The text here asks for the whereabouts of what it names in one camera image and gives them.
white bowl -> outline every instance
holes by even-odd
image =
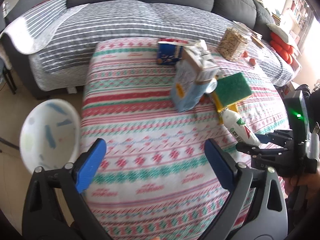
[[[79,156],[80,117],[65,100],[50,99],[36,106],[28,115],[20,133],[20,154],[33,173],[62,168]]]

blue carton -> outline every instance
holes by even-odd
[[[182,56],[182,48],[189,41],[160,38],[158,41],[157,63],[160,65],[175,65]]]

jar of pasta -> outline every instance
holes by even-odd
[[[226,60],[237,62],[251,41],[251,34],[251,32],[238,25],[229,27],[224,33],[217,51]]]

patterned bedspread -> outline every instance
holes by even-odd
[[[208,46],[223,75],[242,72],[252,95],[237,104],[255,133],[289,128],[284,105],[257,65],[231,63]],[[99,43],[87,76],[81,150],[96,138],[108,149],[86,192],[87,203],[113,239],[197,239],[228,196],[205,155],[214,138],[236,161],[250,163],[219,125],[210,100],[177,113],[170,89],[174,66],[157,65],[155,38]],[[244,206],[235,227],[244,220]]]
[[[49,0],[11,23],[7,33],[16,48],[30,55],[38,86],[45,91],[84,85],[98,42],[121,37],[204,39],[217,45],[232,22],[216,14],[173,4],[116,0],[70,9],[65,0]],[[260,67],[272,83],[282,86],[292,68],[267,49]],[[250,53],[257,55],[251,44]]]

bed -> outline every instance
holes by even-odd
[[[288,129],[284,104],[259,65],[231,63],[208,47],[222,76],[242,72],[246,78],[252,95],[237,107],[250,128],[261,134]],[[206,139],[214,138],[237,162],[250,164],[249,155],[237,152],[236,140],[219,125],[208,98],[190,111],[176,111],[169,94],[175,67],[157,65],[156,51],[156,38],[101,42],[86,79],[81,152],[97,138],[108,149],[85,195],[115,240],[201,235],[228,196],[204,155]],[[244,221],[251,197],[234,228]]]

